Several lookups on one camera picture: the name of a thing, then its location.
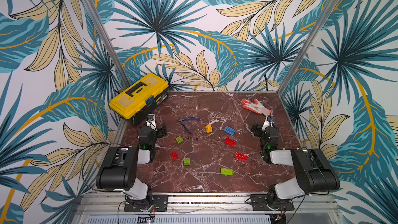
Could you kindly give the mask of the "small green lego brick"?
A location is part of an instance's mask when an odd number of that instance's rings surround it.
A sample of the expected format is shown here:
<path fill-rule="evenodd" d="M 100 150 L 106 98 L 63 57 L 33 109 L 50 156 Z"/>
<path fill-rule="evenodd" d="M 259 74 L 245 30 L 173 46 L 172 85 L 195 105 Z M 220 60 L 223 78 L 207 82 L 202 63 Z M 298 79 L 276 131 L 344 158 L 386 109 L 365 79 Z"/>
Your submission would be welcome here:
<path fill-rule="evenodd" d="M 178 144 L 180 144 L 180 143 L 183 142 L 183 139 L 182 139 L 181 136 L 179 136 L 179 137 L 176 138 L 176 141 L 177 141 Z"/>

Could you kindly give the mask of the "blue lego brick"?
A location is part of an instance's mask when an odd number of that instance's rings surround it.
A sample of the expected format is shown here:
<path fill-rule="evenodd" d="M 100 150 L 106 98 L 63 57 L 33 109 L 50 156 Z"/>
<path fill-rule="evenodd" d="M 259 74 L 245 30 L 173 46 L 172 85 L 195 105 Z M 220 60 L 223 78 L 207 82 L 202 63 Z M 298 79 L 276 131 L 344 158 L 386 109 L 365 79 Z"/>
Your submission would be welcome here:
<path fill-rule="evenodd" d="M 233 128 L 231 128 L 231 127 L 229 127 L 229 126 L 226 126 L 225 129 L 224 129 L 224 131 L 225 131 L 226 133 L 228 133 L 229 135 L 231 135 L 231 136 L 233 136 L 233 135 L 235 134 L 235 132 L 236 132 Z"/>

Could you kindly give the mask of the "yellow lego brick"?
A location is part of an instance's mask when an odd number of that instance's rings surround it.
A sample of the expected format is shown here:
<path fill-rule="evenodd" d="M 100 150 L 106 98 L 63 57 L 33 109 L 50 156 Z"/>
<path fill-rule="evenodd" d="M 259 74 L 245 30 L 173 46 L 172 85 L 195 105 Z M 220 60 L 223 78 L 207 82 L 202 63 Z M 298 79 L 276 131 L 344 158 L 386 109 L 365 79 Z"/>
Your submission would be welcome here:
<path fill-rule="evenodd" d="M 211 125 L 207 125 L 207 126 L 206 126 L 206 132 L 207 132 L 207 133 L 211 133 L 211 132 L 212 132 L 212 127 L 211 127 Z"/>

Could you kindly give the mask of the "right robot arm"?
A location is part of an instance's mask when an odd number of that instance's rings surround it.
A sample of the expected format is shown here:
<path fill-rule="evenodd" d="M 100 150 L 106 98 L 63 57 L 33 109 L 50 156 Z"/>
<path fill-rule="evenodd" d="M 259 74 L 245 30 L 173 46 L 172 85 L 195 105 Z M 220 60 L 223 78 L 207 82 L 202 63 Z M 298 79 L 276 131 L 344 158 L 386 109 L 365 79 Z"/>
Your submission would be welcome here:
<path fill-rule="evenodd" d="M 320 149 L 279 149 L 279 129 L 271 123 L 266 126 L 254 123 L 251 132 L 260 138 L 260 153 L 265 162 L 294 169 L 294 178 L 270 186 L 267 193 L 270 203 L 340 188 L 339 177 Z"/>

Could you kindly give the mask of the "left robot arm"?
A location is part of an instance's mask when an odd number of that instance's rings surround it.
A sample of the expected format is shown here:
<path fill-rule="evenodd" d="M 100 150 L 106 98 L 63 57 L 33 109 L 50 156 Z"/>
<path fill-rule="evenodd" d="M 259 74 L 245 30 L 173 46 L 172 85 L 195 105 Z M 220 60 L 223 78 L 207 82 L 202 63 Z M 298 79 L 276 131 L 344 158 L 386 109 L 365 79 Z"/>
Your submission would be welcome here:
<path fill-rule="evenodd" d="M 96 176 L 97 189 L 119 191 L 125 195 L 129 204 L 151 205 L 153 196 L 150 186 L 137 178 L 137 167 L 154 161 L 156 141 L 166 135 L 165 125 L 153 129 L 153 125 L 150 124 L 141 127 L 137 147 L 109 148 Z"/>

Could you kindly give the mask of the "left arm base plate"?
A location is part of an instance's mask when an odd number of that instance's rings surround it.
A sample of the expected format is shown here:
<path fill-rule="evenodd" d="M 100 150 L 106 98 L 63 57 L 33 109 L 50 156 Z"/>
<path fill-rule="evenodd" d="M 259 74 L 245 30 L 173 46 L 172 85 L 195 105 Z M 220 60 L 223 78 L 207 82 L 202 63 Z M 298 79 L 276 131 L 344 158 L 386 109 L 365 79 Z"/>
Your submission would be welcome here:
<path fill-rule="evenodd" d="M 169 196 L 168 195 L 148 195 L 144 200 L 132 200 L 125 197 L 125 212 L 166 212 Z"/>

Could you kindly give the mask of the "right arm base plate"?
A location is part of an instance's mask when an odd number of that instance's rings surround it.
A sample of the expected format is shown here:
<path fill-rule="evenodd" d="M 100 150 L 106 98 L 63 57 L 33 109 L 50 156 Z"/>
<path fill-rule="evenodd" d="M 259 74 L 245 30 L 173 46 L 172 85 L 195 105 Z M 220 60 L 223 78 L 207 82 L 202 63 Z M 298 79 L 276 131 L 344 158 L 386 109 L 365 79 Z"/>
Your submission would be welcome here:
<path fill-rule="evenodd" d="M 267 195 L 251 195 L 248 203 L 253 211 L 293 211 L 295 210 L 291 199 L 281 200 Z"/>

